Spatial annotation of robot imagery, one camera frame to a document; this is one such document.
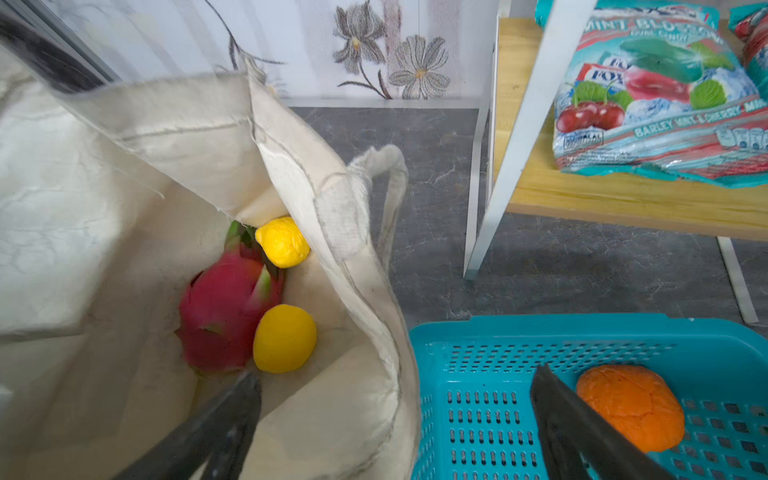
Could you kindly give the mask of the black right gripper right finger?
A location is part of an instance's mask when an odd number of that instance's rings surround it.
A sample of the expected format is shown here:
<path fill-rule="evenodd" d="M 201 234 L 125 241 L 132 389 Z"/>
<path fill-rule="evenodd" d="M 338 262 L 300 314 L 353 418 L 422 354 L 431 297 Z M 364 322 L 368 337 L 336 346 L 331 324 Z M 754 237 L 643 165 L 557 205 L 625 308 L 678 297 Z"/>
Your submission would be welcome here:
<path fill-rule="evenodd" d="M 536 368 L 530 399 L 542 459 L 550 479 L 671 479 L 546 365 Z"/>

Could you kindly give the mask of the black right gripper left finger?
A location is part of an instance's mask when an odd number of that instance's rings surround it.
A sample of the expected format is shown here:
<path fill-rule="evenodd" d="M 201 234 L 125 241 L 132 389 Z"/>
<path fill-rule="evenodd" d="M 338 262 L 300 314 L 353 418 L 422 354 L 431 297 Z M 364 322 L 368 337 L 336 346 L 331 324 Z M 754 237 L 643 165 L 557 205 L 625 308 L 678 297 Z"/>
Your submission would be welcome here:
<path fill-rule="evenodd" d="M 237 479 L 259 422 L 262 385 L 254 372 L 241 374 L 117 479 Z"/>

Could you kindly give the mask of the pink dragon fruit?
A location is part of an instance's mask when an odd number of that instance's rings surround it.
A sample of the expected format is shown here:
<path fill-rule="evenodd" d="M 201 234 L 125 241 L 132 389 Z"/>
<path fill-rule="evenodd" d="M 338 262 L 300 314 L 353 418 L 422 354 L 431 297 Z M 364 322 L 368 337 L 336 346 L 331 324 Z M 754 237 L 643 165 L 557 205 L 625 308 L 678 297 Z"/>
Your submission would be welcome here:
<path fill-rule="evenodd" d="M 230 224 L 223 253 L 188 284 L 175 331 L 189 366 L 201 373 L 243 369 L 252 358 L 257 327 L 282 302 L 285 271 L 255 240 L 255 229 Z"/>

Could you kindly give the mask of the small yellow lemon top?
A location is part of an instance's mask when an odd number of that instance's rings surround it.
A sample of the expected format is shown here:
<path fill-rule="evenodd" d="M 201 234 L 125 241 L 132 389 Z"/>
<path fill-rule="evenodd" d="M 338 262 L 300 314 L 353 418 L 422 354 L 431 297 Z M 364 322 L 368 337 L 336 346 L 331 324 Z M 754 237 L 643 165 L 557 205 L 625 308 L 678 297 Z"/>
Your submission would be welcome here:
<path fill-rule="evenodd" d="M 304 262 L 310 246 L 290 217 L 274 219 L 255 231 L 255 240 L 276 267 L 288 269 Z"/>

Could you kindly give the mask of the cream canvas tote bag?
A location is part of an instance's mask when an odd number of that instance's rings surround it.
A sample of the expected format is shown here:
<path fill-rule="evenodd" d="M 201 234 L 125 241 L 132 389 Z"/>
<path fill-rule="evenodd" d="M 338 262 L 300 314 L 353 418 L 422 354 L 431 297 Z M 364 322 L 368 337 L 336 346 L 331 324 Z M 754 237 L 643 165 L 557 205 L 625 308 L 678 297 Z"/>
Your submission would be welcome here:
<path fill-rule="evenodd" d="M 317 347 L 259 376 L 240 479 L 407 479 L 418 368 L 389 282 L 408 170 L 393 145 L 344 161 L 237 72 L 72 93 L 1 53 L 1 475 L 113 479 L 239 370 L 201 373 L 175 331 L 231 221 L 290 216 L 306 261 L 283 300 Z"/>

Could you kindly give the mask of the teal mint candy bag right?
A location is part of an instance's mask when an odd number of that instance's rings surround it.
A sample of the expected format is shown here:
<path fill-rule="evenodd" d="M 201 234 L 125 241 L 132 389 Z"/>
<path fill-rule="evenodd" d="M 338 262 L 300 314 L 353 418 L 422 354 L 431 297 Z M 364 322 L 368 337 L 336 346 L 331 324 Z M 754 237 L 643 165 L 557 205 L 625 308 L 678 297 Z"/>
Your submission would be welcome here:
<path fill-rule="evenodd" d="M 759 2 L 730 10 L 729 30 L 743 43 L 743 66 L 767 100 L 767 3 Z"/>

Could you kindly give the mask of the orange fruit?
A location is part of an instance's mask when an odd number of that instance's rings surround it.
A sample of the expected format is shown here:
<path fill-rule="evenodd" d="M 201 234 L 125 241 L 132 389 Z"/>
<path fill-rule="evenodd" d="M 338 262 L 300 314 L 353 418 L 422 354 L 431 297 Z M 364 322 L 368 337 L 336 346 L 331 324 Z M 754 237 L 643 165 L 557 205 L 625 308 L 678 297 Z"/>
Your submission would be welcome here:
<path fill-rule="evenodd" d="M 682 406 L 655 372 L 633 365 L 601 365 L 584 372 L 578 396 L 644 453 L 677 446 L 685 435 Z"/>

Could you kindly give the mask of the teal plastic basket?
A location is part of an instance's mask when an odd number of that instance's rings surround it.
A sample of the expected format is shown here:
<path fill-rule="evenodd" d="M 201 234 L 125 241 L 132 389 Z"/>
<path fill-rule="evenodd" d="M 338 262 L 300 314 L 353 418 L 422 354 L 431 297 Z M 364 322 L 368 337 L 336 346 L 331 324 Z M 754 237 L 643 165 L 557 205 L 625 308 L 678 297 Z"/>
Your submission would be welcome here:
<path fill-rule="evenodd" d="M 566 385 L 604 364 L 644 366 L 680 401 L 681 443 L 654 455 L 678 479 L 767 475 L 767 342 L 721 319 L 662 314 L 480 316 L 410 333 L 420 378 L 416 479 L 543 479 L 535 370 Z"/>

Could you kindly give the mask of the white wooden two-tier shelf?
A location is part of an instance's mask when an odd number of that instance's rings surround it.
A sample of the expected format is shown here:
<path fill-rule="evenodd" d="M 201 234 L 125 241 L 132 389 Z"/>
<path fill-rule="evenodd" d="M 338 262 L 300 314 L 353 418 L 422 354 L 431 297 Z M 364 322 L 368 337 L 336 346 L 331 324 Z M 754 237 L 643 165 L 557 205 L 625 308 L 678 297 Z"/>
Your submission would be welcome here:
<path fill-rule="evenodd" d="M 535 109 L 545 100 L 526 86 L 542 69 L 547 36 L 533 20 L 513 17 L 514 9 L 512 1 L 494 2 L 488 29 L 493 43 L 472 144 L 464 278 L 477 277 L 507 213 L 708 235 L 717 239 L 743 323 L 758 325 L 732 241 L 766 241 L 767 189 L 558 173 L 543 113 L 530 127 L 515 125 L 521 107 Z"/>

